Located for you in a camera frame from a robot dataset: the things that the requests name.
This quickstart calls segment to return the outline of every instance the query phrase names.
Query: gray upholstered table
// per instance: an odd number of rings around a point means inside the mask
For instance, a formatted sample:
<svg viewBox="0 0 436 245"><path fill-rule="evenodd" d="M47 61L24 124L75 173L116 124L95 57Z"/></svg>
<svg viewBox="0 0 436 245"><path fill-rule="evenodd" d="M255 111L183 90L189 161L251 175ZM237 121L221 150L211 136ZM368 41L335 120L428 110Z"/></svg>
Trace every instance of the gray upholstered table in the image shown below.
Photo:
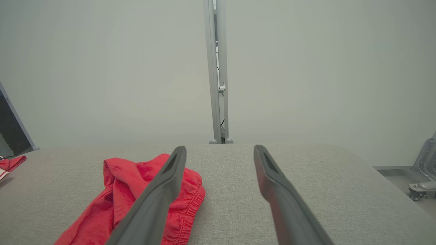
<svg viewBox="0 0 436 245"><path fill-rule="evenodd" d="M52 244L103 190L102 163L135 162L177 145L43 149L0 182L0 244ZM187 145L186 167L203 178L206 198L190 245L276 244L261 197L253 146ZM337 245L435 244L435 222L357 156L333 146L265 144Z"/></svg>

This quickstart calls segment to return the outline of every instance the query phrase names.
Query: red cloth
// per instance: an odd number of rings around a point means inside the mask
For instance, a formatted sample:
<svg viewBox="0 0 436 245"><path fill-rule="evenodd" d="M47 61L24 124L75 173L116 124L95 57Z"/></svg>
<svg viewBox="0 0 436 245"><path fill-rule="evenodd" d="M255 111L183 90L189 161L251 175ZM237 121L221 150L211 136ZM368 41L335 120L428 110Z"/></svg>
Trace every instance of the red cloth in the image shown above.
<svg viewBox="0 0 436 245"><path fill-rule="evenodd" d="M14 159L3 159L0 161L0 168L8 172L12 172L16 167L18 167L22 162L27 159L26 156L15 157Z"/></svg>
<svg viewBox="0 0 436 245"><path fill-rule="evenodd" d="M55 245L104 244L169 157L168 154L162 154L142 163L120 158L105 160L104 191L62 233ZM201 183L197 172L185 168L179 196L168 211L162 245L188 243L195 213L205 195Z"/></svg>

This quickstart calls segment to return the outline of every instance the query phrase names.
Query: red striped cloth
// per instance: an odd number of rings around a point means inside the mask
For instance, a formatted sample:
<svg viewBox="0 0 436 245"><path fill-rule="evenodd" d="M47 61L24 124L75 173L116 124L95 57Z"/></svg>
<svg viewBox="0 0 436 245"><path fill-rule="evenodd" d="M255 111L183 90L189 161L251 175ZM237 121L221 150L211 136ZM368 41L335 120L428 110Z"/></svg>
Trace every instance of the red striped cloth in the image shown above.
<svg viewBox="0 0 436 245"><path fill-rule="evenodd" d="M14 159L2 159L0 161L0 168L8 172L12 172L16 167L18 167L22 162L27 159L26 156L15 157Z"/></svg>
<svg viewBox="0 0 436 245"><path fill-rule="evenodd" d="M0 180L2 180L9 172L0 168Z"/></svg>

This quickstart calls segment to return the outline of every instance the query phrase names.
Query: gray floor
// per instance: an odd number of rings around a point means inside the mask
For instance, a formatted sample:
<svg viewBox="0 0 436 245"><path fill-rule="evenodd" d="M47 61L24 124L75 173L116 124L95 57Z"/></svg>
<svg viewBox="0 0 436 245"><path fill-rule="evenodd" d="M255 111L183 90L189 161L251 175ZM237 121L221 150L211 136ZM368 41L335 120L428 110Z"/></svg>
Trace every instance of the gray floor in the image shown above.
<svg viewBox="0 0 436 245"><path fill-rule="evenodd" d="M409 194L409 184L424 182L416 173L411 170L378 170L383 176L386 177L392 184L398 187L405 195ZM419 205L425 212L427 212L433 219L436 220L436 198L435 192L427 193L428 199L421 199L415 203Z"/></svg>

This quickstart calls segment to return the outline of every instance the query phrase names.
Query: metal stand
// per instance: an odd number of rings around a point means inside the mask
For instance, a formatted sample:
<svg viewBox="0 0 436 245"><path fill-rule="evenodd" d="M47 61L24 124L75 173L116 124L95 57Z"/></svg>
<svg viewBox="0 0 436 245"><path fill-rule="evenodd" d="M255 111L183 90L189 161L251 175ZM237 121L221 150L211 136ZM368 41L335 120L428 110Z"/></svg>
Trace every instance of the metal stand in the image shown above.
<svg viewBox="0 0 436 245"><path fill-rule="evenodd" d="M374 167L376 170L410 169L427 181L436 181L436 132L426 140L413 166Z"/></svg>
<svg viewBox="0 0 436 245"><path fill-rule="evenodd" d="M228 126L228 80L227 80L227 28L225 6L226 0L216 0L217 3L217 33L218 33L218 52L219 52L219 81L220 85L225 84L224 95L224 139L226 144L233 144L229 138Z"/></svg>
<svg viewBox="0 0 436 245"><path fill-rule="evenodd" d="M213 0L203 0L204 29L206 33L206 49L208 54L209 86L211 93L212 121L214 128L214 139L210 144L221 144L221 122L218 99L218 71L215 44L215 21Z"/></svg>
<svg viewBox="0 0 436 245"><path fill-rule="evenodd" d="M434 137L435 135L433 135L433 138L428 139L424 143L424 146L422 147L421 152L419 153L418 158L415 161L415 164L411 168L413 172L417 173L419 176L423 177L428 181L436 180L436 175L431 175L427 170L428 163L430 162L430 159L428 158L429 153L434 151Z"/></svg>

